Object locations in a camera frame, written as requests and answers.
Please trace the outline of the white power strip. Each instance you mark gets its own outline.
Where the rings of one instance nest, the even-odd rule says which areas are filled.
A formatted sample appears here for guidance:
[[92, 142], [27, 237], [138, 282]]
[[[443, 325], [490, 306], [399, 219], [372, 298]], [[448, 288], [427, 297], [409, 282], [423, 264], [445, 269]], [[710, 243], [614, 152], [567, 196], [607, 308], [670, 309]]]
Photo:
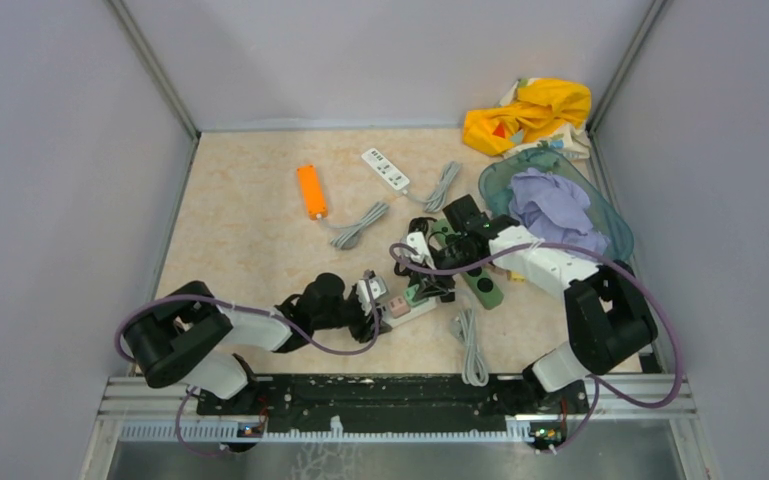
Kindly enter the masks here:
[[410, 179], [395, 166], [383, 153], [376, 148], [370, 148], [360, 155], [360, 158], [386, 183], [394, 192], [406, 194]]
[[389, 308], [386, 308], [381, 323], [388, 328], [395, 329], [411, 320], [424, 316], [440, 306], [436, 298], [428, 299], [417, 306], [410, 306], [409, 310], [399, 316], [393, 316]]

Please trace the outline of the green power strip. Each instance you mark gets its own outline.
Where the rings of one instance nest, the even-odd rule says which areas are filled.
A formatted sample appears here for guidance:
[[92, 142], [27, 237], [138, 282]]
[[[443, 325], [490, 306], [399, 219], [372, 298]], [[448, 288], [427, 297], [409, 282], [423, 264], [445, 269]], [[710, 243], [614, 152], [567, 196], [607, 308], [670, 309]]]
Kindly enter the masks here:
[[[438, 219], [432, 223], [430, 234], [435, 231], [456, 232], [446, 219]], [[461, 273], [459, 277], [485, 310], [493, 310], [502, 304], [503, 292], [483, 268]]]

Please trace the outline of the orange power strip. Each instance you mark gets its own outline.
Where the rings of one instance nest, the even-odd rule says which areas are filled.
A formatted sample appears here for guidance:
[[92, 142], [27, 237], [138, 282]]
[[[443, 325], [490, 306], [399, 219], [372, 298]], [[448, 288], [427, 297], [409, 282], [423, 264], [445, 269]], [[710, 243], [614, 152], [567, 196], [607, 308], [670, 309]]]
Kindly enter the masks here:
[[311, 220], [321, 220], [328, 216], [328, 205], [316, 168], [312, 164], [296, 169], [298, 185], [304, 203], [305, 212]]

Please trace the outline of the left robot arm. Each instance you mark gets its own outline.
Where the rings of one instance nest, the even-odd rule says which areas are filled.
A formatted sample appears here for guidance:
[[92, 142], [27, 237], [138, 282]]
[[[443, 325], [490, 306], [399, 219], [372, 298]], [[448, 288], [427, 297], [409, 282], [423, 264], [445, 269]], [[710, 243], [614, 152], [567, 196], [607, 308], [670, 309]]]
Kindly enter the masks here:
[[205, 282], [191, 281], [131, 313], [118, 326], [114, 346], [139, 367], [149, 387], [185, 383], [245, 414], [257, 406], [260, 388], [246, 361], [225, 352], [226, 346], [290, 353], [311, 345], [335, 354], [314, 335], [345, 328], [366, 352], [386, 330], [379, 302], [387, 291], [372, 271], [352, 288], [339, 276], [323, 273], [302, 293], [259, 309], [220, 300]]

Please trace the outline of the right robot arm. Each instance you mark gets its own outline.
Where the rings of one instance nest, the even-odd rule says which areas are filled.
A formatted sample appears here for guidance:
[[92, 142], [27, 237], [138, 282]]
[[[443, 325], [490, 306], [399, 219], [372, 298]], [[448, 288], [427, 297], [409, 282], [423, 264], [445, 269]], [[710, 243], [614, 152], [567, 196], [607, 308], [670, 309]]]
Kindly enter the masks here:
[[657, 339], [649, 306], [625, 264], [610, 266], [543, 241], [508, 215], [490, 218], [470, 195], [444, 207], [443, 215], [444, 245], [433, 258], [438, 269], [487, 260], [563, 303], [567, 341], [523, 371], [523, 398], [532, 410], [550, 411], [563, 388], [610, 372]]

